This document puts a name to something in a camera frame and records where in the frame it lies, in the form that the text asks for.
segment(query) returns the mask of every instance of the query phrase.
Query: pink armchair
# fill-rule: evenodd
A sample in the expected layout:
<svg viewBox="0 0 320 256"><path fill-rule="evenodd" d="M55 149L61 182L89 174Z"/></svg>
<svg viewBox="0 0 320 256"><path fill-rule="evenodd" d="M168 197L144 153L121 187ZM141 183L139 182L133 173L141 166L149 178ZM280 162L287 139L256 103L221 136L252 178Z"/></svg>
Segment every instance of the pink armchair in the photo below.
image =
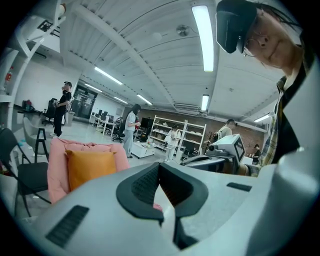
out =
<svg viewBox="0 0 320 256"><path fill-rule="evenodd" d="M51 141L47 171L48 191L52 204L70 192L68 178L68 159L66 150L116 152L114 154L116 171L130 168L126 152L121 144L84 144L78 141L54 138Z"/></svg>

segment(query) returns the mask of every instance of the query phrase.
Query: man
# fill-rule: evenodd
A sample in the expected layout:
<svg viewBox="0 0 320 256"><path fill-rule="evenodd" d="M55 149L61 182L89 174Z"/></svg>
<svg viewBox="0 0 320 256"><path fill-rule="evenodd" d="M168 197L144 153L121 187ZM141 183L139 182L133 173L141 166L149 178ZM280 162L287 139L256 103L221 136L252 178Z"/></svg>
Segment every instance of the man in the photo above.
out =
<svg viewBox="0 0 320 256"><path fill-rule="evenodd" d="M234 130L237 125L238 124L233 119L229 119L228 121L226 121L226 124L217 132L217 141L225 136L232 135L232 130Z"/></svg>
<svg viewBox="0 0 320 256"><path fill-rule="evenodd" d="M252 160L252 164L253 165L257 165L258 164L258 159L260 157L261 151L260 151L260 147L258 144L255 144L254 148L256 149L255 154L253 155L253 160Z"/></svg>
<svg viewBox="0 0 320 256"><path fill-rule="evenodd" d="M64 82L64 86L62 86L62 97L59 100L59 103L56 106L55 113L54 113L54 132L51 133L51 136L60 137L62 134L61 126L62 126L62 118L66 113L66 107L69 104L70 99L72 98L71 95L71 87L72 84L68 81Z"/></svg>

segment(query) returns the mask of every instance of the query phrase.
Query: floor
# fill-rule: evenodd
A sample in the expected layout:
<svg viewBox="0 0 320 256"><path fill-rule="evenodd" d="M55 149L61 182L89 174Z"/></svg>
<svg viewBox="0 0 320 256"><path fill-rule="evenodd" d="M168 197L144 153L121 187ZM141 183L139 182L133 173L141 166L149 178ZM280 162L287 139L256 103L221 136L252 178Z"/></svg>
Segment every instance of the floor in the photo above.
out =
<svg viewBox="0 0 320 256"><path fill-rule="evenodd" d="M32 122L39 127L40 122L38 120L32 120ZM53 132L52 125L47 124L44 126L45 130L48 132ZM33 149L27 145L27 143L24 140L24 132L23 129L18 130L14 133L17 140L19 141L22 150L27 155L27 157L30 159L30 161L34 162L34 152ZM97 144L113 144L118 142L113 142L112 138L109 135L104 135L102 137L102 134L98 131L96 131L96 128L93 127L91 124L86 124L83 122L73 121L72 126L64 126L62 128L62 135L60 136L61 139L66 140L73 140L83 143L97 143ZM133 158L130 158L129 164L131 167L148 164L148 163L154 163L154 162L163 162L165 160L165 152L162 152L161 149L156 150L155 155L147 156L145 158L138 159L137 157L133 156ZM47 159L45 156L38 156L38 162L47 162ZM42 191L39 193L40 196L49 199L48 191ZM37 216L39 216L41 213L43 213L48 207L50 207L50 204L44 202L43 200L37 198L34 195L28 195L27 198L27 204L30 211L31 216L33 217L31 220L34 220ZM174 221L174 215L172 214L174 209L172 205L169 203L169 200L165 196L164 192L161 188L157 190L157 193L155 195L155 203L159 204L163 208L163 214L167 219L163 223L163 230L165 233L168 233L169 236L173 235L173 227L171 223ZM20 220L24 220L28 223L30 223L30 219L28 218L27 211L25 209L25 206L23 204L22 197L20 195L17 196L16 199L16 207L15 207L15 214L16 217Z"/></svg>

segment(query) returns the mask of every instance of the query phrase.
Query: woman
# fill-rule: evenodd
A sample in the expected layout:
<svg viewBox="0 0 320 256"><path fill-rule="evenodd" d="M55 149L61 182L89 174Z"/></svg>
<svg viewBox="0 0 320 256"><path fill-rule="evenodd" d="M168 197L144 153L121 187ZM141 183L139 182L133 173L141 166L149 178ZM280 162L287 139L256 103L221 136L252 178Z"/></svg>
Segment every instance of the woman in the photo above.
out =
<svg viewBox="0 0 320 256"><path fill-rule="evenodd" d="M296 45L284 25L296 24L280 10L246 0L222 0L216 9L216 41L227 52L238 49L247 58L254 57L264 66L281 69L284 77L277 83L279 98L271 117L269 138L257 165L241 164L238 173L256 176L261 167L276 164L279 159L300 146L289 124L284 107L293 98L313 63L315 55L304 44ZM224 171L230 172L225 164Z"/></svg>
<svg viewBox="0 0 320 256"><path fill-rule="evenodd" d="M129 114L126 116L124 120L124 145L123 148L126 153L127 158L132 158L131 155L131 147L134 142L134 132L135 132L135 126L140 126L139 122L136 122L136 115L140 112L141 106L138 104L135 104L131 110L129 111Z"/></svg>
<svg viewBox="0 0 320 256"><path fill-rule="evenodd" d="M164 139L164 141L167 142L165 162L170 162L173 159L176 147L181 139L181 133L178 131L178 128L178 125L175 124Z"/></svg>

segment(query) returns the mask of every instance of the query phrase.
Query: black pants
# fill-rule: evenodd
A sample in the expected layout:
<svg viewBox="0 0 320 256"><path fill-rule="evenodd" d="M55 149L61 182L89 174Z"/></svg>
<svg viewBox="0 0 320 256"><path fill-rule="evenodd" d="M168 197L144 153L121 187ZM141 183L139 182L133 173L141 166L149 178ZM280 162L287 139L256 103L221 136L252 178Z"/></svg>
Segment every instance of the black pants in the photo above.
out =
<svg viewBox="0 0 320 256"><path fill-rule="evenodd" d="M62 118L65 115L65 110L63 108L57 108L54 113L54 133L59 137L62 133L61 126L62 126Z"/></svg>

